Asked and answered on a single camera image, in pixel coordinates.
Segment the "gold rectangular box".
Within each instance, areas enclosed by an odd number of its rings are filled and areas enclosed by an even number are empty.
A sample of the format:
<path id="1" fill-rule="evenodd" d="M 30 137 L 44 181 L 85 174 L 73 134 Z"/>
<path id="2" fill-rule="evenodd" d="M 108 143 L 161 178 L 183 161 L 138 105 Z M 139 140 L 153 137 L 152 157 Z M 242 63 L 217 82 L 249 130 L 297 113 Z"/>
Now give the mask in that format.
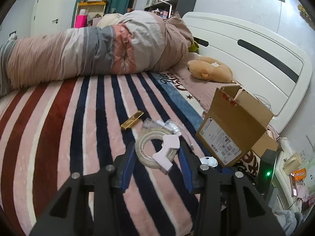
<path id="1" fill-rule="evenodd" d="M 126 130 L 132 128 L 143 114 L 143 111 L 138 110 L 121 125 L 121 129 Z"/>

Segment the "striped plush bed blanket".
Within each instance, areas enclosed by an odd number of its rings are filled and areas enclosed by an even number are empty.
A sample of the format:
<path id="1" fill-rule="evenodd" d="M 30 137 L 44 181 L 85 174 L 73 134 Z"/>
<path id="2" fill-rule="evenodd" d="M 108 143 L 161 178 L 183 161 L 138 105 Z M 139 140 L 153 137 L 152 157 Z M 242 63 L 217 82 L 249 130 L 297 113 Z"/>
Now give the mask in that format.
<path id="1" fill-rule="evenodd" d="M 169 72 L 79 77 L 1 98 L 1 212 L 10 232 L 29 235 L 72 173 L 95 173 L 125 153 L 142 126 L 121 124 L 137 111 L 179 124 L 195 153 L 208 154 L 196 138 L 204 110 Z M 198 204 L 178 160 L 168 175 L 137 162 L 118 198 L 122 234 L 188 235 Z"/>

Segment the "pink gift bag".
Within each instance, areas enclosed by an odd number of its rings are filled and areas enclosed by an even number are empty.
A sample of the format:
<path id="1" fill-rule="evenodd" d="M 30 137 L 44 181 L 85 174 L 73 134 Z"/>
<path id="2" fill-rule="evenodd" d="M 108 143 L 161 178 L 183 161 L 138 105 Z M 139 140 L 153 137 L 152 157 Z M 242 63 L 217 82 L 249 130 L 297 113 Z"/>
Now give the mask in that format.
<path id="1" fill-rule="evenodd" d="M 74 23 L 74 28 L 83 28 L 86 27 L 88 21 L 87 15 L 77 15 Z"/>

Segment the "orange plush toy pillow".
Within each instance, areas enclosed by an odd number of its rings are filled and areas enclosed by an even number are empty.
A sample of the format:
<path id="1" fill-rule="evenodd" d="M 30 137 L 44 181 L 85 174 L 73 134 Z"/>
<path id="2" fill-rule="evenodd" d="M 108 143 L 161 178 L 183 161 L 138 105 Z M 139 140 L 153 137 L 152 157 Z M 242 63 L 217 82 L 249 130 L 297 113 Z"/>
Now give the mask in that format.
<path id="1" fill-rule="evenodd" d="M 200 56 L 187 63 L 191 75 L 197 79 L 216 83 L 231 83 L 232 70 L 222 62 L 207 56 Z"/>

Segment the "clear bottle pink cap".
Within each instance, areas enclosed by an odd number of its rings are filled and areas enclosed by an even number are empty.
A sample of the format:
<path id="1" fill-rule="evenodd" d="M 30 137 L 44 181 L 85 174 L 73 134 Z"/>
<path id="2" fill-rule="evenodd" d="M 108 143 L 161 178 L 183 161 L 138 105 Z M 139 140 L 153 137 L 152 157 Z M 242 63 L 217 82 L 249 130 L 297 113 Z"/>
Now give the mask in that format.
<path id="1" fill-rule="evenodd" d="M 156 121 L 151 120 L 151 118 L 146 118 L 143 121 L 142 127 L 144 129 L 155 129 L 155 128 L 160 128 L 161 126 Z"/>

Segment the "yellow small cabinet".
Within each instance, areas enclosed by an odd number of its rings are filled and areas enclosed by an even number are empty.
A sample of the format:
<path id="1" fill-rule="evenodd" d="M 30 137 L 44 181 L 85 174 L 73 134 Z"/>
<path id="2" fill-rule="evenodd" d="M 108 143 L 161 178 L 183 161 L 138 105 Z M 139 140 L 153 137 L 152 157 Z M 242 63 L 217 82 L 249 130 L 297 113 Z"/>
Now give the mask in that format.
<path id="1" fill-rule="evenodd" d="M 75 27 L 77 16 L 80 14 L 81 10 L 84 10 L 84 13 L 87 15 L 86 21 L 92 20 L 93 18 L 101 18 L 105 14 L 107 1 L 87 1 L 87 2 L 79 2 L 77 3 L 73 24 L 72 26 Z"/>

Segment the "cream knot cushion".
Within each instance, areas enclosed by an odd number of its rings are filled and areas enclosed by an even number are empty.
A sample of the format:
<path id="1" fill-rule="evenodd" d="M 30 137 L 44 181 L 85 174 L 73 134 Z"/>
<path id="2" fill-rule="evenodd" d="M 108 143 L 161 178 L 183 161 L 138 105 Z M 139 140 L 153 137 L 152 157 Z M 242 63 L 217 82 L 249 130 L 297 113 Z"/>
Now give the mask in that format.
<path id="1" fill-rule="evenodd" d="M 120 13 L 105 14 L 97 23 L 97 27 L 103 29 L 107 26 L 117 25 L 122 16 Z"/>

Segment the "white bed headboard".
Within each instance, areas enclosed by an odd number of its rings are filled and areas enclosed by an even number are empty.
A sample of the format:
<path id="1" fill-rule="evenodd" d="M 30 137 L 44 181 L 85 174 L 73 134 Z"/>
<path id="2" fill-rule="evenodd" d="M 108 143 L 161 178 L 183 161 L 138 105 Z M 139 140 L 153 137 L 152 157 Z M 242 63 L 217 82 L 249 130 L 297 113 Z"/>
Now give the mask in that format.
<path id="1" fill-rule="evenodd" d="M 233 78 L 271 110 L 270 125 L 281 133 L 310 85 L 308 55 L 249 21 L 203 12 L 188 12 L 183 20 L 200 45 L 200 55 L 228 65 Z"/>

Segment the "brown cardboard box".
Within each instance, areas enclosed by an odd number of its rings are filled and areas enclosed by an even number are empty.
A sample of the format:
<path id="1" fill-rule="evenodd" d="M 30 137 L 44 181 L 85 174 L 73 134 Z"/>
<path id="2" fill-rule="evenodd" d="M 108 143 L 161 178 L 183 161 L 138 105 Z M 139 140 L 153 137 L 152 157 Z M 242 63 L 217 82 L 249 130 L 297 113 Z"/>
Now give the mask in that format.
<path id="1" fill-rule="evenodd" d="M 196 136 L 222 167 L 231 167 L 250 151 L 259 157 L 278 144 L 267 134 L 273 113 L 238 85 L 216 89 Z"/>

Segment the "green plush toy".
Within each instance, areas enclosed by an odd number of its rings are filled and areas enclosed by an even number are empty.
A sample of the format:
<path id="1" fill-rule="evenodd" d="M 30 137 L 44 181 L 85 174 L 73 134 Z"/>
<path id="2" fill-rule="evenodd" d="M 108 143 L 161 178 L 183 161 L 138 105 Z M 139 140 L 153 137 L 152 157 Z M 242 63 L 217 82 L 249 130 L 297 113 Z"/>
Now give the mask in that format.
<path id="1" fill-rule="evenodd" d="M 194 41 L 193 44 L 188 48 L 189 52 L 199 53 L 199 44 Z"/>

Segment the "rolled striped quilt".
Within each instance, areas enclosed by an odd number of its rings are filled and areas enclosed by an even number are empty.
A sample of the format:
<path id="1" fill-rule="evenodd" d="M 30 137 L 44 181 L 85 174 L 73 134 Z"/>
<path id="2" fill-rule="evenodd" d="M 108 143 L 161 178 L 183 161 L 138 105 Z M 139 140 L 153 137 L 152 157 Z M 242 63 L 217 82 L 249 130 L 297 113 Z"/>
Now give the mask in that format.
<path id="1" fill-rule="evenodd" d="M 1 96 L 77 76 L 163 72 L 182 60 L 192 44 L 178 13 L 164 20 L 146 11 L 126 13 L 103 28 L 11 38 L 1 46 Z"/>

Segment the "clear tape roll with dispenser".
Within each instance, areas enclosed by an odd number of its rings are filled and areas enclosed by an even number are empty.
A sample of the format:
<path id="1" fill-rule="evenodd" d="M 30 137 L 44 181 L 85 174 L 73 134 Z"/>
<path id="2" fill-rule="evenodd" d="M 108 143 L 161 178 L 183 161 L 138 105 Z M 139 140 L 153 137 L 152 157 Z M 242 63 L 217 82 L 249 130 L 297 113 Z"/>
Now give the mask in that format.
<path id="1" fill-rule="evenodd" d="M 146 167 L 168 174 L 180 148 L 179 136 L 166 129 L 143 129 L 136 139 L 135 151 L 139 161 Z"/>

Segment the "white door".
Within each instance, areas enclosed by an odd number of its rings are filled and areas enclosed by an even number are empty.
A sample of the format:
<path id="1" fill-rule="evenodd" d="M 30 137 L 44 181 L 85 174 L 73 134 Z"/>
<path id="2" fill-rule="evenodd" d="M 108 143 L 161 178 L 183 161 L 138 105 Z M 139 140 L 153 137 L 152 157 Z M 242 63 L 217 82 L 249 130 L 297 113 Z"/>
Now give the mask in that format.
<path id="1" fill-rule="evenodd" d="M 33 11 L 31 36 L 51 35 L 59 32 L 63 0 L 37 0 Z"/>

